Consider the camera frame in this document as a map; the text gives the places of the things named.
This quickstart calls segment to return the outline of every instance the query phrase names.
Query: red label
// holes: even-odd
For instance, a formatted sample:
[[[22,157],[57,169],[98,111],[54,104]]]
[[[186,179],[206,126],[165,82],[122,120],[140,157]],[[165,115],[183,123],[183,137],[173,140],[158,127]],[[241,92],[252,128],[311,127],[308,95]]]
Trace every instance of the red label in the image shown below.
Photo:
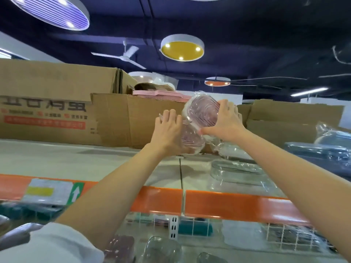
[[[4,122],[7,124],[25,124],[25,125],[35,125],[35,126],[43,126],[43,127],[58,127],[58,128],[67,128],[67,129],[85,130],[85,122],[78,122],[78,121],[66,121],[66,120],[42,119],[42,118],[5,115]]]

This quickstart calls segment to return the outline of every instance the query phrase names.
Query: green arrow sign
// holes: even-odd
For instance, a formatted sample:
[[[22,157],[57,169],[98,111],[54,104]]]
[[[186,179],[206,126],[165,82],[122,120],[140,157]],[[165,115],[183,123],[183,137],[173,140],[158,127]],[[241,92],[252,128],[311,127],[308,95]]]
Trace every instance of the green arrow sign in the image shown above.
[[[67,201],[67,205],[71,205],[72,203],[76,202],[76,200],[82,194],[84,184],[85,183],[81,183],[81,182],[73,184],[71,193],[70,193],[68,201]]]

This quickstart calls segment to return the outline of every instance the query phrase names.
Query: white ceiling fan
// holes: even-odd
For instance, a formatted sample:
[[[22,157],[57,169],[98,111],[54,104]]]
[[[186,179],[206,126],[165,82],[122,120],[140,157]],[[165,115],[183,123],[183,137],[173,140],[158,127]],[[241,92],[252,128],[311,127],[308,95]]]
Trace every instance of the white ceiling fan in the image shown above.
[[[127,42],[126,41],[123,41],[123,45],[124,45],[123,56],[115,56],[115,55],[109,55],[109,54],[99,54],[97,52],[92,52],[91,54],[96,55],[96,56],[104,56],[104,57],[111,57],[111,58],[121,59],[122,61],[130,62],[133,65],[140,67],[141,69],[146,69],[144,66],[142,66],[142,65],[138,64],[137,62],[135,62],[135,61],[130,59],[130,57],[132,57],[133,54],[136,53],[137,50],[139,50],[139,48],[136,47],[136,46],[130,46],[129,49],[127,50]]]

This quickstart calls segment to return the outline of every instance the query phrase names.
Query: fan blade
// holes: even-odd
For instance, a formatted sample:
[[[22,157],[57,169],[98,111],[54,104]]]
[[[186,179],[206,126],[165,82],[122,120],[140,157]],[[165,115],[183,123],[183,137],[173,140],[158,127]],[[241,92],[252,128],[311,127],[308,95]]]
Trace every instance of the fan blade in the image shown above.
[[[109,55],[109,54],[99,54],[97,52],[92,52],[92,55],[96,55],[96,56],[104,56],[104,57],[111,57],[111,58],[117,58],[117,59],[122,59],[122,56],[115,56],[115,55]]]
[[[137,50],[139,50],[138,47],[131,46],[131,47],[123,54],[123,56],[130,58],[130,57],[132,57],[132,55],[133,55]]]
[[[144,67],[144,66],[138,64],[137,62],[134,62],[133,60],[128,59],[127,62],[130,62],[130,63],[132,63],[133,65],[140,67],[141,69],[146,69],[146,67]]]

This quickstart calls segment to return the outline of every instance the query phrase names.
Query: white sleeve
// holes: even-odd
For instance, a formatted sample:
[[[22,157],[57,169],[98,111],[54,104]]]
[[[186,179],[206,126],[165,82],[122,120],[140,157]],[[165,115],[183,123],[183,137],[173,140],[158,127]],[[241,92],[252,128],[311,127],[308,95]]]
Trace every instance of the white sleeve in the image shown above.
[[[69,226],[48,223],[27,244],[0,252],[0,263],[102,263],[103,252]]]

